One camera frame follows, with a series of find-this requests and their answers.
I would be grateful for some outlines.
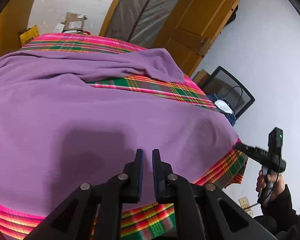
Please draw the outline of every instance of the cardboard box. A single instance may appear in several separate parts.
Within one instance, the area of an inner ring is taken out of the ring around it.
[[[84,18],[70,17],[66,18],[65,31],[69,30],[83,30]]]

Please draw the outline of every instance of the plaid tablecloth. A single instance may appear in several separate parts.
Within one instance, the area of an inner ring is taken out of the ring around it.
[[[127,53],[144,48],[104,37],[66,33],[44,34],[20,50],[50,50],[72,52]],[[143,75],[92,82],[96,88],[121,89],[152,94],[199,107],[218,111],[205,93],[185,76],[184,83],[167,83]],[[196,181],[203,185],[213,182],[222,188],[231,183],[241,183],[247,157],[235,149],[216,163]],[[15,239],[23,239],[44,217],[20,213],[0,205],[0,231]],[[175,226],[173,204],[153,203],[122,213],[122,240],[150,240]]]

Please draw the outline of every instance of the black cable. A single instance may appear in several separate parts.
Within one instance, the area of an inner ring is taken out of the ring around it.
[[[277,181],[278,181],[278,178],[279,178],[279,171],[280,171],[280,161],[281,161],[281,155],[280,155],[280,158],[279,158],[279,165],[278,165],[277,178],[276,178],[276,180],[275,180],[275,183],[273,184],[273,187],[272,187],[271,191],[269,192],[269,194],[266,196],[265,199],[267,199],[267,198],[272,194],[272,192],[273,192],[273,190],[274,190],[274,187],[275,187],[275,184],[276,184]]]
[[[251,206],[248,206],[247,208],[244,208],[243,210],[249,209],[249,208],[254,207],[254,206],[258,205],[258,204],[259,204],[259,203],[255,203],[255,204],[253,204],[253,205],[251,205]]]
[[[269,194],[266,196],[265,199],[267,199],[267,198],[272,194],[272,192],[273,192],[273,190],[274,190],[274,187],[275,187],[275,184],[276,184],[277,181],[278,181],[278,178],[279,178],[279,171],[280,171],[280,161],[281,161],[281,155],[280,155],[280,158],[279,158],[277,178],[276,178],[276,180],[275,180],[275,182],[274,182],[274,184],[273,184],[273,187],[272,187],[271,191],[269,192]],[[251,205],[251,206],[248,206],[248,207],[244,208],[243,210],[252,208],[252,207],[254,207],[254,206],[258,205],[258,204],[259,204],[259,203],[255,203],[255,204],[253,204],[253,205]]]

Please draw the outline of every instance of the hand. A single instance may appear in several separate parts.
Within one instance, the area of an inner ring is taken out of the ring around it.
[[[277,174],[268,174],[268,178],[269,181],[276,181],[277,179]],[[266,182],[262,176],[262,171],[259,171],[259,177],[257,179],[257,188],[256,191],[260,192],[263,188],[266,187]],[[278,177],[278,181],[274,186],[274,189],[272,191],[271,197],[269,201],[273,201],[275,200],[285,189],[285,184],[284,184],[284,180],[283,180],[283,176],[281,174],[279,174]]]

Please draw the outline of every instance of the metal screw head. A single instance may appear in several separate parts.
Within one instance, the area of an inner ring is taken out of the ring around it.
[[[212,183],[208,183],[206,185],[206,189],[209,190],[209,191],[214,191],[216,189],[216,186]]]
[[[83,183],[80,185],[80,189],[82,190],[87,190],[90,188],[90,184],[89,183]]]
[[[121,174],[118,175],[118,179],[119,179],[119,180],[125,180],[125,179],[127,179],[127,178],[128,178],[128,175],[125,174],[125,173],[121,173]]]
[[[177,178],[178,178],[177,174],[171,173],[171,174],[168,175],[168,179],[170,179],[170,180],[176,180]]]

